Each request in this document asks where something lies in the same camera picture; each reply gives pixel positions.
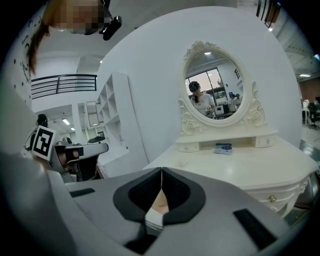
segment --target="drawer knob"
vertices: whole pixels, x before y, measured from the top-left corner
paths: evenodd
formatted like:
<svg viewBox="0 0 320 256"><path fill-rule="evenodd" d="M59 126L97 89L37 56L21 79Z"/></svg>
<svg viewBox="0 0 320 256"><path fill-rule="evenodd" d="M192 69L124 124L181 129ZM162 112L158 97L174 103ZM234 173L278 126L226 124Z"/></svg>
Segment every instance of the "drawer knob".
<svg viewBox="0 0 320 256"><path fill-rule="evenodd" d="M274 203L275 201L277 201L277 197L274 194L270 195L268 199L270 203Z"/></svg>

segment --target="office chair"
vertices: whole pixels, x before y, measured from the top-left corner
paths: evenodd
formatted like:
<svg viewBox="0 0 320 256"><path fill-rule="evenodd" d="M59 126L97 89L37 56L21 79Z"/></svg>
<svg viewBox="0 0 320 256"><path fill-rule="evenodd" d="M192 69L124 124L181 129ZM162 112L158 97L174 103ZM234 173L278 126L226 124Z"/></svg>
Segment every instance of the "office chair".
<svg viewBox="0 0 320 256"><path fill-rule="evenodd" d="M309 117L310 117L311 123L313 123L309 125L309 128L315 128L317 130L320 128L318 125L316 125L316 121L318 119L317 107L313 102L310 102L308 109L309 109Z"/></svg>

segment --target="vanity table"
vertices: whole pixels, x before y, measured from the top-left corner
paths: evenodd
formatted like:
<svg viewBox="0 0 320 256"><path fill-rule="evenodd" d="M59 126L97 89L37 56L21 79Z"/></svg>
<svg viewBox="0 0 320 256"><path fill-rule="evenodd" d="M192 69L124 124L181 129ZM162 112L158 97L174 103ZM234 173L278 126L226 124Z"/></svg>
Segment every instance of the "vanity table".
<svg viewBox="0 0 320 256"><path fill-rule="evenodd" d="M202 115L191 104L186 92L188 65L197 59L196 55L209 55L210 51L230 59L239 70L238 76L242 76L243 82L243 98L239 109L221 120ZM304 192L310 174L318 169L318 165L298 148L278 137L277 131L269 127L258 99L256 82L252 81L240 59L222 46L196 41L187 50L180 76L178 101L183 111L181 136L175 145L146 169L176 168L228 182L246 191L281 217L286 216L298 196ZM214 153L216 143L231 143L233 153Z"/></svg>

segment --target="oval mirror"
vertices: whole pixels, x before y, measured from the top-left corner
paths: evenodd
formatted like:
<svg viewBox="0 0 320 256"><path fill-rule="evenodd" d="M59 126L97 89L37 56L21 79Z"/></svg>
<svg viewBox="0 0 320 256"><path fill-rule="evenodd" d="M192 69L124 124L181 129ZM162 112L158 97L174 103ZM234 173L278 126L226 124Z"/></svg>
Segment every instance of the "oval mirror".
<svg viewBox="0 0 320 256"><path fill-rule="evenodd" d="M190 61L185 88L191 104L207 118L222 120L232 116L243 98L240 70L227 56L203 51Z"/></svg>

